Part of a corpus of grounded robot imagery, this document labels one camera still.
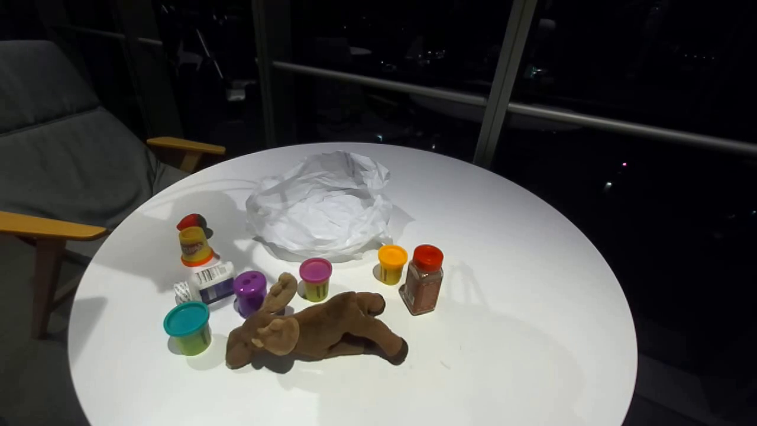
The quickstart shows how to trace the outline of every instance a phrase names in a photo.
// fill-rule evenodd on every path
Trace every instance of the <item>plush reindeer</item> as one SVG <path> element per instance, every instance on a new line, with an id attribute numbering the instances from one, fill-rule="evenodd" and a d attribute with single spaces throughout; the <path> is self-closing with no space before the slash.
<path id="1" fill-rule="evenodd" d="M 296 315 L 285 307 L 296 295 L 298 278 L 281 273 L 259 313 L 229 334 L 228 367 L 266 367 L 281 360 L 326 360 L 371 352 L 393 365 L 408 357 L 408 340 L 393 334 L 377 315 L 382 294 L 339 294 L 323 304 Z"/>

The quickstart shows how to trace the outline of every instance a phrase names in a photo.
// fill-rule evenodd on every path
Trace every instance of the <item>round white table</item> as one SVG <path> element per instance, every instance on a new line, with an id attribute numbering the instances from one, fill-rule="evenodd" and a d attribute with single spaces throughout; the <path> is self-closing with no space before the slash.
<path id="1" fill-rule="evenodd" d="M 435 313 L 411 317 L 375 278 L 377 250 L 336 262 L 330 294 L 378 291 L 382 320 L 408 339 L 382 357 L 296 361 L 286 373 L 228 368 L 233 303 L 211 313 L 211 347 L 176 355 L 164 315 L 185 278 L 176 223 L 201 212 L 211 245 L 239 266 L 259 250 L 247 195 L 314 150 L 367 154 L 391 169 L 385 195 L 410 223 L 398 243 L 444 250 Z M 293 307 L 311 303 L 296 295 Z M 205 168 L 139 205 L 86 269 L 68 324 L 68 365 L 95 426 L 336 424 L 623 424 L 637 384 L 628 298 L 591 242 L 528 188 L 479 166 L 385 144 L 298 144 Z"/>

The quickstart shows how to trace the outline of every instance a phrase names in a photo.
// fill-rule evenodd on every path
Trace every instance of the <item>purple lid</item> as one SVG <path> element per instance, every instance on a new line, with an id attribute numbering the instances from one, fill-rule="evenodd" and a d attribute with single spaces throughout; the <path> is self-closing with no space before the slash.
<path id="1" fill-rule="evenodd" d="M 250 269 L 235 278 L 235 294 L 239 298 L 250 298 L 256 294 L 266 294 L 266 283 L 268 283 L 266 273 Z"/>
<path id="2" fill-rule="evenodd" d="M 330 282 L 332 262 L 326 257 L 307 257 L 301 264 L 301 277 L 304 277 L 306 283 Z"/>

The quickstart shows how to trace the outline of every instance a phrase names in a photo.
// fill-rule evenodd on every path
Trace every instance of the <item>container lid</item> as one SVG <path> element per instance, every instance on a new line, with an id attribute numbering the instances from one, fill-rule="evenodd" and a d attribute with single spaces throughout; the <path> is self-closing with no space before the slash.
<path id="1" fill-rule="evenodd" d="M 332 277 L 332 262 L 326 257 L 307 257 L 301 264 L 301 277 L 306 283 L 323 283 Z"/>
<path id="2" fill-rule="evenodd" d="M 254 294 L 263 294 L 266 291 L 266 273 L 259 272 L 259 269 L 249 269 L 249 272 L 241 272 L 236 278 L 235 278 L 235 294 L 239 298 L 247 298 L 247 295 L 254 295 Z"/>
<path id="3" fill-rule="evenodd" d="M 417 245 L 417 250 L 411 253 L 411 259 L 430 272 L 430 269 L 440 269 L 443 266 L 443 259 L 444 259 L 444 253 L 437 249 L 437 245 L 430 245 L 430 243 L 422 243 Z"/>
<path id="4" fill-rule="evenodd" d="M 382 245 L 378 262 L 385 266 L 403 266 L 408 262 L 408 250 L 395 243 Z"/>
<path id="5" fill-rule="evenodd" d="M 164 320 L 164 329 L 168 336 L 191 336 L 196 330 L 201 330 L 209 324 L 211 310 L 204 303 L 182 303 L 177 307 L 172 307 L 166 320 Z"/>

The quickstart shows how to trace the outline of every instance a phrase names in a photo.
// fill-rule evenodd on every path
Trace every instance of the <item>glass window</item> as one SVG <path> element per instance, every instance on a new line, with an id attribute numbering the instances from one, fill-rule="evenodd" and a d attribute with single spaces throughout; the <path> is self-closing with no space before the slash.
<path id="1" fill-rule="evenodd" d="M 86 64 L 86 75 L 100 102 L 118 115 L 132 131 L 144 136 L 139 97 L 132 78 L 132 65 L 124 39 L 76 36 L 79 51 Z"/>
<path id="2" fill-rule="evenodd" d="M 185 135 L 233 150 L 263 136 L 249 0 L 155 0 Z"/>
<path id="3" fill-rule="evenodd" d="M 63 0 L 63 7 L 74 25 L 124 32 L 113 0 Z"/>
<path id="4" fill-rule="evenodd" d="M 752 324 L 757 160 L 513 115 L 496 169 L 599 245 L 644 355 L 702 371 Z"/>
<path id="5" fill-rule="evenodd" d="M 509 0 L 293 0 L 293 62 L 487 95 Z"/>
<path id="6" fill-rule="evenodd" d="M 515 102 L 754 139 L 749 0 L 544 0 Z"/>
<path id="7" fill-rule="evenodd" d="M 35 4 L 0 0 L 0 39 L 20 38 L 46 38 Z"/>
<path id="8" fill-rule="evenodd" d="M 388 90 L 293 78 L 296 130 L 281 142 L 364 139 L 474 158 L 482 109 Z"/>

